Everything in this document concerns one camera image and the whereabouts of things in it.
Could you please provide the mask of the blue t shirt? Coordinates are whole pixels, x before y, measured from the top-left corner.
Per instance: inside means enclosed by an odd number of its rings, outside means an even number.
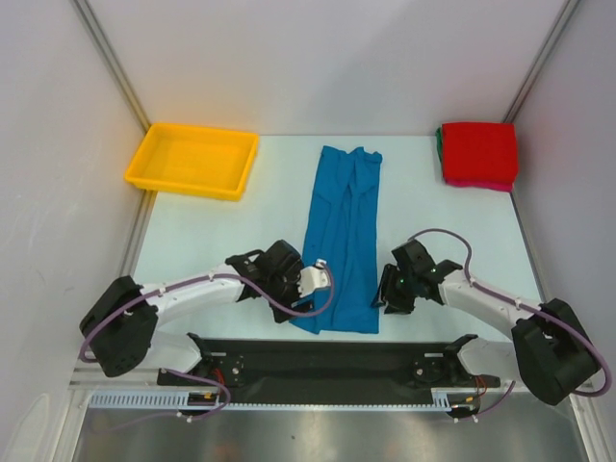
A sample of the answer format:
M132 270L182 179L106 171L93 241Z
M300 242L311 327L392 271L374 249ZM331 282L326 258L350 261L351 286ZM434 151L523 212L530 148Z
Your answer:
M315 176L302 257L323 259L334 279L329 307L292 321L313 334L322 331L376 334L377 207L382 156L362 147L350 152L326 146Z

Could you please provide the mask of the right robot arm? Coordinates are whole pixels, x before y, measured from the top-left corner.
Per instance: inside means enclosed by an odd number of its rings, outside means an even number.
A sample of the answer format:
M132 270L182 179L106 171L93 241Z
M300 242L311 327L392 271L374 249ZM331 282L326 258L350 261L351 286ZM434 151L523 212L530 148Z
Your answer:
M475 278L468 262L435 262L416 239L397 246L392 254L395 261L382 272L374 307L388 314L409 314L421 298L490 325L512 344L511 380L522 381L546 404L581 395L582 384L597 372L603 373L604 382L594 394L610 389L609 367L567 302L533 302L502 292Z

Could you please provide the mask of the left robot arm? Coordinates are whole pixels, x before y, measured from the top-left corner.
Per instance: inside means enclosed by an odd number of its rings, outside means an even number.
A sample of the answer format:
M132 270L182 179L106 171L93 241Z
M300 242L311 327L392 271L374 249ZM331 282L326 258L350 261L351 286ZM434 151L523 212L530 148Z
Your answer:
M138 367L177 371L191 384L213 376L214 359L195 333L170 334L163 326L206 308L262 298L281 323L314 317L314 292L330 288L323 260L307 266L284 240L268 249L228 257L223 264L174 283L139 284L130 275L115 279L79 324L79 358L110 377Z

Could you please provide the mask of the red folded t shirt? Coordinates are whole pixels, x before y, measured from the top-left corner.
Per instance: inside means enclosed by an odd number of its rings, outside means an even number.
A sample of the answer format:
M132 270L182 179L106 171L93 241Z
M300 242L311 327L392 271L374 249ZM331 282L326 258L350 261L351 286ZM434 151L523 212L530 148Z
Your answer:
M513 124L450 122L441 126L444 179L514 183L519 162Z

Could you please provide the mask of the green folded t shirt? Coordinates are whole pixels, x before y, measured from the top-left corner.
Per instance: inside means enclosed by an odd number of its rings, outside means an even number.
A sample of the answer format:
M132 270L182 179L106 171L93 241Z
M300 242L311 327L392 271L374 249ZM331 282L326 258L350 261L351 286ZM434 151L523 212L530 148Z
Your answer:
M436 147L437 147L437 155L439 162L443 162L443 131L442 126L436 129L435 131L435 139L436 139Z

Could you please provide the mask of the yellow plastic tray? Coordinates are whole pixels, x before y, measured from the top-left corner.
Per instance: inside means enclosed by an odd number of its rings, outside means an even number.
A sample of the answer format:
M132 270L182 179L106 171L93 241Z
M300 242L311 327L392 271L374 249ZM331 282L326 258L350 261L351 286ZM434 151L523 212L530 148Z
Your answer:
M146 191L238 201L257 155L255 133L154 123L124 179Z

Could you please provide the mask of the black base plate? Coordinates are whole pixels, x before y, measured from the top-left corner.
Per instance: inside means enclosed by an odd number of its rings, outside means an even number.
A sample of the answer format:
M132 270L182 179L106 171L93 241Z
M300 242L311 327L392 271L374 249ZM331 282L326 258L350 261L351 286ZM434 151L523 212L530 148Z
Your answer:
M429 404L432 390L498 388L498 377L475 377L453 343L198 340L203 360L183 377L160 372L161 386L193 386L220 378L232 400L248 405Z

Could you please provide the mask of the aluminium frame rail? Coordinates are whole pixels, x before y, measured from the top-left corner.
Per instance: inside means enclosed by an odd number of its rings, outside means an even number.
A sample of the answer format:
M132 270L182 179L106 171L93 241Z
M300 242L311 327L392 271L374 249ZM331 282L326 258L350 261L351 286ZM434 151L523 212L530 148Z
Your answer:
M478 389L501 385L505 375L489 368L473 372L443 344L217 342L188 372L138 366L109 377L100 367L80 367L72 384L92 387L158 386L197 389L224 385L261 400L266 391L293 396L339 387L387 385L419 393L434 388Z

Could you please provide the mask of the left aluminium corner post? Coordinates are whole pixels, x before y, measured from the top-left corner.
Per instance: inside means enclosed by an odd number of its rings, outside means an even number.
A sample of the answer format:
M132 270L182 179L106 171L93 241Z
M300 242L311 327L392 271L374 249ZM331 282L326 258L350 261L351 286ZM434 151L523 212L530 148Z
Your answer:
M150 119L93 6L87 0L70 0L69 4L89 35L129 112L146 133L151 125Z

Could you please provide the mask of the aluminium corner post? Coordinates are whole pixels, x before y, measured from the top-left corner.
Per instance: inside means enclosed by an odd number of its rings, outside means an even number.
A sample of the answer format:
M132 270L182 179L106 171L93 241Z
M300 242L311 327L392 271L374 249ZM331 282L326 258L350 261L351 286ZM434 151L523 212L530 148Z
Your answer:
M511 101L502 118L503 123L515 122L517 116L524 107L524 104L526 103L531 91L538 82L551 56L555 52L559 42L561 41L570 23L578 12L578 9L581 4L581 0L566 0L563 2L561 9L556 16L556 19L554 20L545 39L539 47L538 52L533 58L533 61L520 87L518 88L513 100Z
M93 6L87 0L70 0L69 4L89 35L129 112L146 133L151 125L150 119Z

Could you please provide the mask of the right aluminium corner post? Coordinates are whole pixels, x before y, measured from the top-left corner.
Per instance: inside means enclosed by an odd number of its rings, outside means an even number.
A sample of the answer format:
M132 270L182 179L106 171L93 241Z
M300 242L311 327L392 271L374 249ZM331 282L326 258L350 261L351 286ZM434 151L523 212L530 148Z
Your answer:
M563 2L561 9L556 16L556 19L554 20L545 39L539 47L538 52L533 58L533 61L520 87L518 88L513 100L511 101L502 118L503 123L515 122L517 116L524 107L524 104L526 103L531 91L538 82L551 56L555 52L559 42L561 41L570 23L578 12L578 9L581 4L581 0L566 0Z

